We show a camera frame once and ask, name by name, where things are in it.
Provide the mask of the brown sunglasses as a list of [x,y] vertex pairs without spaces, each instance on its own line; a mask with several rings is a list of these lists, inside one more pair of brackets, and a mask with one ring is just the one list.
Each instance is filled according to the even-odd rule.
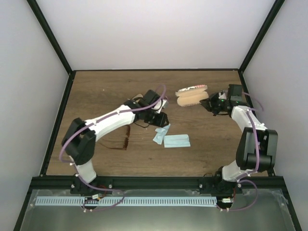
[[126,150],[130,137],[130,125],[117,128],[114,131],[104,135],[97,144],[113,150]]

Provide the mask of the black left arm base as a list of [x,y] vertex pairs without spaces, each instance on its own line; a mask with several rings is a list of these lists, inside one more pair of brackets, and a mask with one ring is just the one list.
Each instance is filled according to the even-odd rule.
[[[104,177],[96,177],[90,185],[96,188],[109,189],[109,185],[112,184],[112,180],[104,178]],[[80,195],[94,195],[94,194],[111,194],[111,191],[101,191],[93,189],[87,185],[85,185],[80,178],[75,173],[73,175],[72,183],[74,187],[70,189],[71,194],[80,194]]]

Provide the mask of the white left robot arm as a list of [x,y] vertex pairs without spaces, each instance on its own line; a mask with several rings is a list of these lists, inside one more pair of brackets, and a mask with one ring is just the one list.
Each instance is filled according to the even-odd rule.
[[92,164],[96,142],[106,134],[139,120],[160,128],[168,125],[167,115],[162,112],[167,104],[168,100],[156,93],[150,96],[139,94],[97,118],[74,119],[62,140],[59,159],[67,153],[68,163],[75,167],[77,176],[83,181],[82,190],[94,194],[98,190],[97,174]]

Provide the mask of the tan glasses case striped trim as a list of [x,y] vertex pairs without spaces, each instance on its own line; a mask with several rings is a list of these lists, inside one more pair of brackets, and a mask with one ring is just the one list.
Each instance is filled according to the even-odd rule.
[[177,104],[181,107],[200,104],[201,100],[209,98],[207,85],[195,85],[182,88],[175,92]]

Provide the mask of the light blue cleaning cloth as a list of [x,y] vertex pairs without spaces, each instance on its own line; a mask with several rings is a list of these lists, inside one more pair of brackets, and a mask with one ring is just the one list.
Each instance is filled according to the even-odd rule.
[[187,134],[181,135],[166,135],[164,137],[164,147],[165,148],[181,148],[190,147],[190,139]]

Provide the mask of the purple sunglasses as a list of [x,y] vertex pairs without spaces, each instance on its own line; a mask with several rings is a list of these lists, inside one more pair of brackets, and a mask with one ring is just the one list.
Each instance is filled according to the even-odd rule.
[[169,104],[168,97],[164,97],[156,104],[154,110],[159,114],[163,109],[165,109],[168,106],[168,104]]

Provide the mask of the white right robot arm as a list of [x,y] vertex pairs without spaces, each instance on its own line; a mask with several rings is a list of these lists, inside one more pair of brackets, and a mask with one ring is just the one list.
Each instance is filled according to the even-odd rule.
[[254,115],[244,100],[248,93],[241,85],[230,84],[227,91],[213,93],[201,100],[201,105],[214,116],[221,113],[236,122],[242,135],[235,160],[221,169],[221,177],[214,181],[214,189],[220,194],[231,188],[231,182],[239,182],[254,173],[270,171],[275,165],[278,133],[269,129]]

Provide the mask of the tan glasses case black trim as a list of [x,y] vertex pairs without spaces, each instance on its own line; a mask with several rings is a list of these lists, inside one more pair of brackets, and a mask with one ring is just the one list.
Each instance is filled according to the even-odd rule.
[[138,100],[140,100],[140,99],[142,99],[142,98],[143,98],[143,95],[139,93],[139,94],[137,94],[137,95],[131,97],[130,100],[138,101]]

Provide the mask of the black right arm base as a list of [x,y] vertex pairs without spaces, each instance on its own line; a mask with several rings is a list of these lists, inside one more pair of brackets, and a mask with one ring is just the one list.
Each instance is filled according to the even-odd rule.
[[198,185],[201,194],[210,194],[213,196],[232,197],[234,193],[240,191],[235,182],[225,181],[222,178],[222,167],[215,174],[205,173],[199,178]]

